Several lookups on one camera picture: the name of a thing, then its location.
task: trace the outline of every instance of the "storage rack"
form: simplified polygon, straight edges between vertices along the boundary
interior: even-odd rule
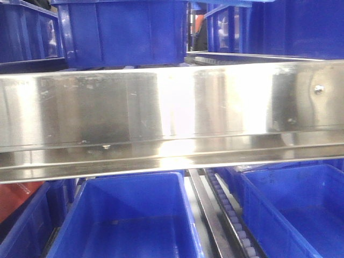
[[[344,63],[188,58],[221,66],[1,75],[0,182],[189,168],[209,253],[249,257],[203,168],[344,157]]]

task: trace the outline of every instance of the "metal rail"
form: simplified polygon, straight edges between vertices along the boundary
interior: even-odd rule
[[[344,61],[0,76],[0,182],[344,156]]]

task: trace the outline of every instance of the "blue plastic bin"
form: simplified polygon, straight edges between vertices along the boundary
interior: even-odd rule
[[[0,0],[0,63],[63,57],[58,17],[21,0]]]
[[[76,179],[50,181],[47,200],[54,227],[60,227],[66,218],[69,204],[74,201]]]
[[[0,232],[1,258],[39,258],[55,227],[59,227],[66,214],[69,200],[65,196],[75,192],[72,181],[59,180],[44,183],[19,209],[8,232]]]
[[[70,67],[182,63],[184,1],[52,0]]]
[[[84,182],[47,257],[204,257],[181,175]]]
[[[321,164],[241,176],[243,219],[268,257],[343,257],[343,172]]]
[[[209,11],[219,5],[209,5]],[[207,17],[212,52],[344,58],[342,0],[276,0],[227,7]]]
[[[341,163],[339,160],[330,160],[327,161],[331,164]],[[273,163],[273,164],[254,164],[254,165],[245,165],[245,166],[232,166],[232,167],[222,167],[222,168],[213,168],[213,171],[217,173],[227,184],[229,191],[239,203],[240,206],[244,205],[243,201],[243,180],[241,177],[242,173],[248,171],[257,171],[264,169],[278,169],[278,168],[289,168],[289,167],[299,167],[311,164],[320,164],[322,161],[299,161],[299,162],[282,162],[282,163]]]

